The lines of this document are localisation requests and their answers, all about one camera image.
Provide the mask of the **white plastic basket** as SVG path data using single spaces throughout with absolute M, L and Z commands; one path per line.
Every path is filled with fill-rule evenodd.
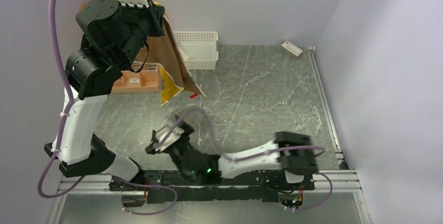
M 174 39 L 189 70 L 215 70 L 219 57 L 218 33 L 174 31 Z

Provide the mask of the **aluminium side rail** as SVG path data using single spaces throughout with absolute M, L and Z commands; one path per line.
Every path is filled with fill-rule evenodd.
M 321 103 L 323 106 L 323 110 L 325 113 L 325 117 L 326 117 L 326 122 L 327 122 L 327 126 L 330 132 L 330 136 L 332 139 L 332 145 L 333 145 L 333 150 L 335 153 L 335 159 L 336 159 L 336 163 L 339 167 L 340 170 L 348 170 L 348 164 L 345 160 L 344 154 L 343 154 L 343 150 L 341 148 L 341 144 L 339 141 L 339 138 L 337 136 L 337 132 L 336 132 L 336 128 L 333 122 L 333 117 L 330 111 L 330 107 L 328 104 L 328 100 L 325 94 L 325 90 L 323 87 L 323 83 L 321 80 L 321 76 L 319 73 L 319 69 L 317 66 L 317 62 L 314 56 L 314 51 L 315 51 L 315 47 L 314 46 L 309 46 L 307 47 L 307 54 L 309 55 L 309 59 L 310 59 L 310 63 L 315 75 L 315 79 L 316 79 L 316 83 L 317 83 L 317 88 L 320 94 L 320 98 L 321 98 Z

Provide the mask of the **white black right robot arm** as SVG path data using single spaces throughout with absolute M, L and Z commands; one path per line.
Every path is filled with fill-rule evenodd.
M 282 184 L 295 189 L 305 176 L 318 172 L 315 147 L 307 135 L 277 132 L 275 139 L 261 146 L 224 155 L 211 155 L 194 148 L 190 135 L 195 129 L 180 123 L 172 133 L 170 126 L 153 131 L 145 152 L 150 155 L 167 153 L 188 181 L 201 185 L 220 184 L 224 180 L 259 170 L 282 172 Z

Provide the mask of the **small white label tag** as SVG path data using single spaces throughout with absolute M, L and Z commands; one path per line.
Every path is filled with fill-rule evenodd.
M 140 78 L 139 77 L 129 78 L 129 84 L 140 84 Z

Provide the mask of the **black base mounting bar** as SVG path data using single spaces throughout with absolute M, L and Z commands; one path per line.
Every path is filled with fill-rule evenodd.
M 112 176 L 109 191 L 124 192 L 126 196 L 139 196 L 148 204 L 166 202 L 203 202 L 261 200 L 279 202 L 280 193 L 314 190 L 313 177 L 300 179 L 284 170 L 256 170 L 233 179 L 211 178 L 206 183 L 198 177 L 185 179 L 177 170 L 146 170 L 144 179 L 128 185 Z

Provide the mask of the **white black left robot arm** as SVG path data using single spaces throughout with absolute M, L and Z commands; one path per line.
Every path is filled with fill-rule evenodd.
M 69 56 L 64 69 L 74 101 L 65 102 L 68 115 L 61 141 L 44 146 L 60 161 L 65 177 L 108 173 L 133 191 L 143 187 L 142 167 L 110 150 L 94 128 L 114 83 L 132 70 L 147 39 L 164 35 L 164 15 L 165 8 L 152 1 L 129 6 L 117 0 L 91 0 L 76 15 L 84 35 L 80 50 Z

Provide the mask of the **brown and yellow towel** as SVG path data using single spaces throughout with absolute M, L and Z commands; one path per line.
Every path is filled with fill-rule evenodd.
M 195 82 L 184 63 L 167 17 L 164 18 L 163 26 L 165 35 L 148 37 L 147 44 L 149 48 L 140 49 L 135 62 L 142 63 L 145 61 L 146 63 L 157 64 L 160 67 L 162 83 L 160 97 L 162 105 L 167 104 L 182 92 L 190 92 L 192 94 L 191 98 L 197 95 L 205 96 L 205 93 Z

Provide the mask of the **aluminium front rail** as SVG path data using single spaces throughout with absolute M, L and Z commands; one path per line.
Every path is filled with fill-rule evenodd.
M 332 182 L 334 193 L 361 193 L 363 191 L 357 172 L 355 170 L 321 170 Z M 62 178 L 57 192 L 69 189 L 78 178 Z M 330 184 L 321 175 L 313 175 L 313 193 L 327 193 Z M 70 191 L 71 194 L 111 194 L 109 183 L 111 176 L 108 174 L 88 175 Z

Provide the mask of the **orange plastic file organizer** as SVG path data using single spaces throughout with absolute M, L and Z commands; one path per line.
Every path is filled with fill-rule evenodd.
M 80 98 L 129 88 L 140 91 L 149 66 L 148 37 L 164 36 L 165 8 L 91 0 L 76 15 L 83 31 L 80 50 L 66 62 L 65 74 Z

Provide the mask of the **small white red box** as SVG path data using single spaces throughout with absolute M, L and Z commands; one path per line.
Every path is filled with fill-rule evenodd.
M 289 41 L 283 42 L 280 45 L 280 48 L 283 52 L 285 52 L 287 55 L 289 55 L 293 58 L 298 58 L 303 53 L 303 50 L 301 48 L 295 46 L 294 44 L 292 44 Z

